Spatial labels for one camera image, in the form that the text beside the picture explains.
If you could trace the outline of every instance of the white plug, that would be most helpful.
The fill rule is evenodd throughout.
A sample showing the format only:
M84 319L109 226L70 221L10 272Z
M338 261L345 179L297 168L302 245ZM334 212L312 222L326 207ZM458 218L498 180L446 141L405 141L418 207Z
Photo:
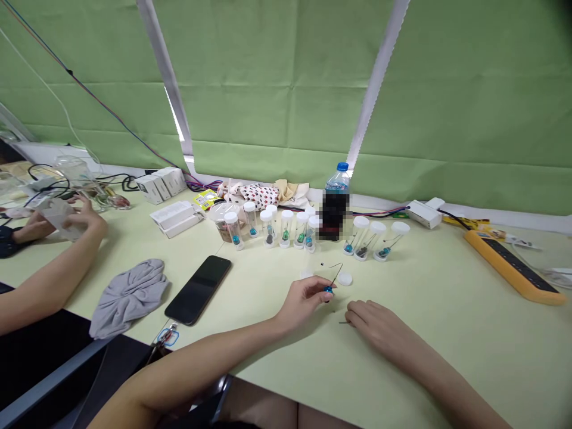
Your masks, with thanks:
M405 213L421 225L433 229L443 220L443 215L437 209L440 209L444 203L441 198L432 198L425 204L413 200L408 204L409 208L405 210Z

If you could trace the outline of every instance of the gray cloth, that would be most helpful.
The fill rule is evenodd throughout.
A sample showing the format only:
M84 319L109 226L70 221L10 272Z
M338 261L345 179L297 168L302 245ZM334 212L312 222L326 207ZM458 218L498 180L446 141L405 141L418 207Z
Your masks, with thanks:
M169 284L160 259L148 259L115 276L101 295L89 327L96 340L127 331L131 322L159 307L161 295Z

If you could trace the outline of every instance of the test tube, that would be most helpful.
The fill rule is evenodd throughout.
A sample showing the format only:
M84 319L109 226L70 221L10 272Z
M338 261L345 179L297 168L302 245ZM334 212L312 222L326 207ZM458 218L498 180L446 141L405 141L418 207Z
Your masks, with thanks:
M248 225L248 233L252 238L258 237L258 225L256 224L256 205L252 201L247 201L243 205L244 214L246 215L246 224Z
M278 231L280 231L280 228L278 228L278 208L273 204L269 204L266 206L266 210L272 213L272 230L274 231L274 239L276 239Z
M262 221L261 234L264 237L264 247L274 247L276 233L274 232L274 220L270 210L260 212L260 220Z
M280 247L290 247L290 229L294 220L294 212L292 210L282 211L282 225L280 227Z
M344 254L348 256L353 255L356 245L359 243L359 240L362 238L365 231L367 231L368 226L369 219L367 217L356 216L353 218L352 236L344 243L344 248L342 249Z
M231 235L232 243L237 250L244 248L243 238L240 236L240 225L238 224L238 215L236 213L225 214L226 227Z
M306 243L304 247L310 253L316 251L316 231L320 227L320 218L317 216L310 216L306 227Z
M374 252L374 259L379 262L385 262L393 246L395 246L395 244L401 240L401 237L407 234L410 229L407 223L393 222L391 231L394 236L382 241L381 248Z
M372 222L369 229L365 230L359 243L356 244L356 250L353 257L358 261L365 261L369 256L369 251L373 250L375 244L386 232L386 226L381 222Z
M294 248L304 248L306 238L306 227L310 216L305 212L296 213L296 231L294 233Z

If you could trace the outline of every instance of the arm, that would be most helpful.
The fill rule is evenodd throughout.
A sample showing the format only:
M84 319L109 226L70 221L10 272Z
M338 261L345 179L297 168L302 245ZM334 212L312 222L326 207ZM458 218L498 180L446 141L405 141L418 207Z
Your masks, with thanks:
M387 308L352 301L346 320L375 350L422 385L454 427L510 429L502 417L443 357Z
M80 213L69 216L70 223L87 224L79 240L18 288L0 295L0 335L59 311L87 273L105 237L107 224L93 211L89 200L82 201Z
M296 281L272 319L203 338L143 368L119 388L89 428L155 427L162 414L302 325L320 303L332 299L323 291L328 285L329 280L318 276Z

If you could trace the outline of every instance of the yellow power strip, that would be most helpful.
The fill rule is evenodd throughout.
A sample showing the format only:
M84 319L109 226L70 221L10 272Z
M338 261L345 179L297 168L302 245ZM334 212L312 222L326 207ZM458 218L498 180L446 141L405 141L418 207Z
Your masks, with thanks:
M472 230L467 231L465 240L527 300L555 306L566 302L566 296L550 286L491 235Z

